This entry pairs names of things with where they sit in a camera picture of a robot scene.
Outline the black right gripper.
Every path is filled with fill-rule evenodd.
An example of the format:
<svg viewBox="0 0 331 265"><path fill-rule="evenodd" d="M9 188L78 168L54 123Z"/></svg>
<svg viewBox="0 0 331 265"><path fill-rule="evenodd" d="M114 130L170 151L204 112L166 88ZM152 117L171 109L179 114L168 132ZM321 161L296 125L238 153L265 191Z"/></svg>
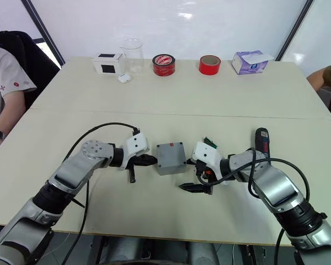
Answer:
<svg viewBox="0 0 331 265"><path fill-rule="evenodd" d="M213 170L208 168L205 162L197 160L196 163L192 159L187 159L187 165L195 165L196 176L200 183L213 182ZM190 193L205 193L211 195L211 186L195 183L183 183L179 186L180 189Z"/></svg>

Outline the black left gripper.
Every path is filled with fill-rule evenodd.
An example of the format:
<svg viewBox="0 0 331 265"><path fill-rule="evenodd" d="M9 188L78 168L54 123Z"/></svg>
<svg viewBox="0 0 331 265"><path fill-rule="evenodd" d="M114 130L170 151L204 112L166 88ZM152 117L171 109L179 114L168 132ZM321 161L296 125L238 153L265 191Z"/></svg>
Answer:
<svg viewBox="0 0 331 265"><path fill-rule="evenodd" d="M148 155L148 154L131 157L126 166L126 169L129 170L130 183L136 182L134 166L151 166L151 165L155 165L157 163L158 163L157 158L152 155Z"/></svg>

